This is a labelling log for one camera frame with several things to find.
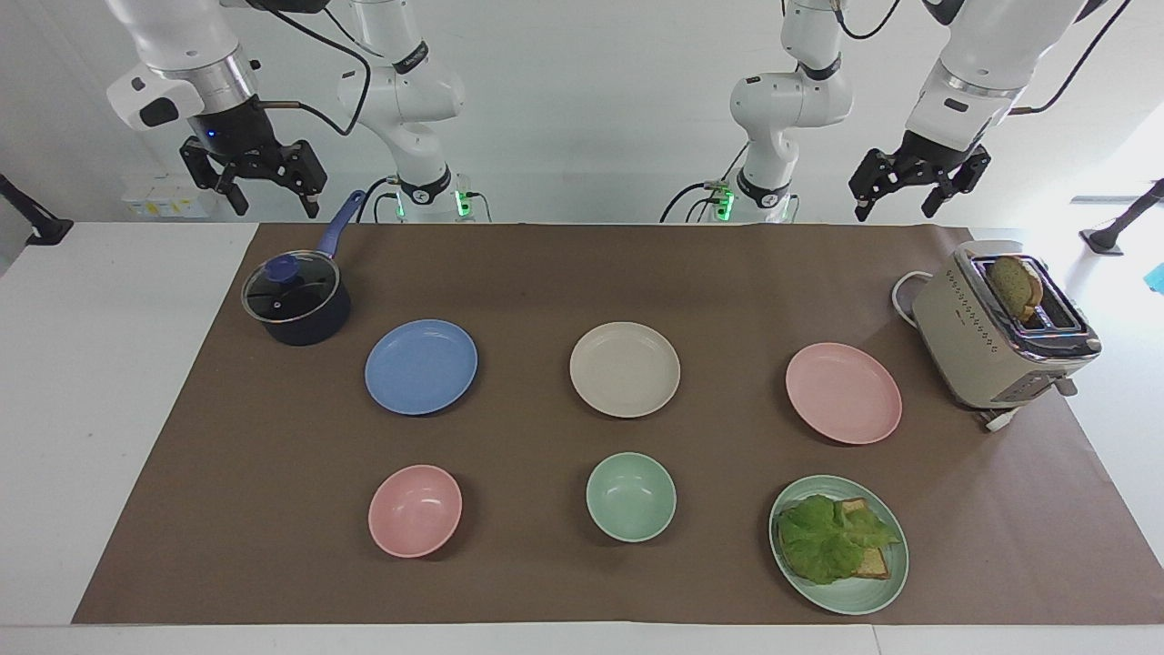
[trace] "green bowl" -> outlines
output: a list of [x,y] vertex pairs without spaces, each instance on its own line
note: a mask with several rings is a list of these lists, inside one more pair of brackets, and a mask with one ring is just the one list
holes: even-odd
[[659,536],[675,517],[675,483],[654,460],[619,453],[603,460],[585,485],[585,506],[602,532],[627,543]]

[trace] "lid knob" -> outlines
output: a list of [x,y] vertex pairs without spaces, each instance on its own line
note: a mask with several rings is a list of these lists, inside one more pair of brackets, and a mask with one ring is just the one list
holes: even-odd
[[299,259],[291,254],[271,257],[263,264],[263,276],[276,284],[285,284],[296,275],[299,275]]

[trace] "pink plate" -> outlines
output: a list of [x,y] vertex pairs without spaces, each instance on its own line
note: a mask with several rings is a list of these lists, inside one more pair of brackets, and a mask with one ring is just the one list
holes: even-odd
[[788,399],[817,433],[846,444],[871,444],[901,421],[901,392],[893,376],[863,351],[812,344],[788,363]]

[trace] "white wall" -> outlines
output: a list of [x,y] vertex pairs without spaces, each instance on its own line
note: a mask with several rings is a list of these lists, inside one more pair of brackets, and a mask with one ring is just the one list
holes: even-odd
[[[1050,95],[1116,3],[1048,55],[1027,100]],[[889,2],[853,5],[850,22],[864,30]],[[347,17],[346,2],[333,6]],[[505,220],[656,220],[677,188],[718,176],[743,143],[728,112],[736,80],[793,66],[779,43],[775,0],[416,0],[416,10],[434,55],[468,87],[464,114],[436,126],[449,161]],[[228,15],[248,55],[263,62],[264,98],[340,113],[335,80],[355,67],[350,59],[258,12]],[[305,20],[336,34],[321,16]],[[1059,106],[988,134],[992,168],[939,220],[1030,226],[1065,202],[1164,102],[1162,26],[1164,2],[1134,2]],[[0,170],[30,194],[65,215],[120,219],[122,175],[184,172],[177,147],[185,126],[136,135],[106,105],[105,86],[136,59],[104,2],[0,2]],[[845,123],[799,135],[802,220],[852,220],[849,176],[868,148],[897,145],[945,40],[922,3],[907,0],[876,38],[845,44],[857,104]],[[276,113],[275,122],[285,141],[306,137],[319,151],[333,178],[325,213],[392,168],[362,128],[340,138],[299,112]],[[256,200],[248,218],[300,218],[293,195],[267,186],[247,185]],[[873,221],[923,220],[924,194],[882,200]]]

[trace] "blue plate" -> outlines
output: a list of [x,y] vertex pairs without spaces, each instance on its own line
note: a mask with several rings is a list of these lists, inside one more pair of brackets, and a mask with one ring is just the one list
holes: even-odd
[[368,393],[385,410],[406,417],[443,410],[473,384],[477,348],[447,320],[405,322],[371,349],[364,366]]

